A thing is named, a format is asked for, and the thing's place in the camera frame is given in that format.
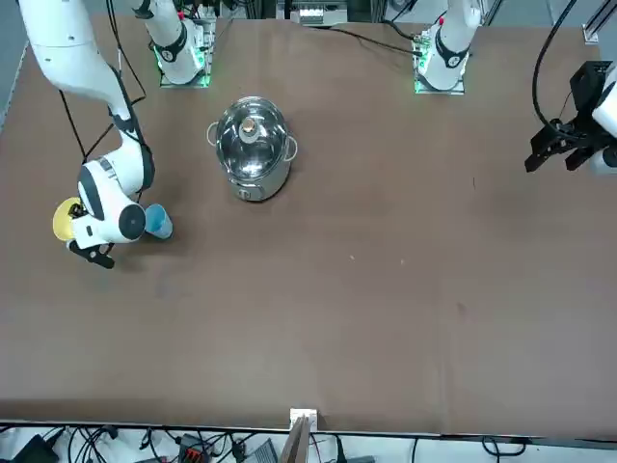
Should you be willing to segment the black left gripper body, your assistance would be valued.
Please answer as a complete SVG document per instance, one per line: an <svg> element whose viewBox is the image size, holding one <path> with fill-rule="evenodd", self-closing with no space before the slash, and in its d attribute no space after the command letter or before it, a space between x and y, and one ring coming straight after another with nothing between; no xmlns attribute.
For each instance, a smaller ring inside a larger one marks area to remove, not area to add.
<svg viewBox="0 0 617 463"><path fill-rule="evenodd" d="M587 145L607 136L607 132L593 119L592 113L601 99L610 71L610 61L586 61L571 77L576 114L567 123L554 121L558 129L564 132L558 138L562 146Z"/></svg>

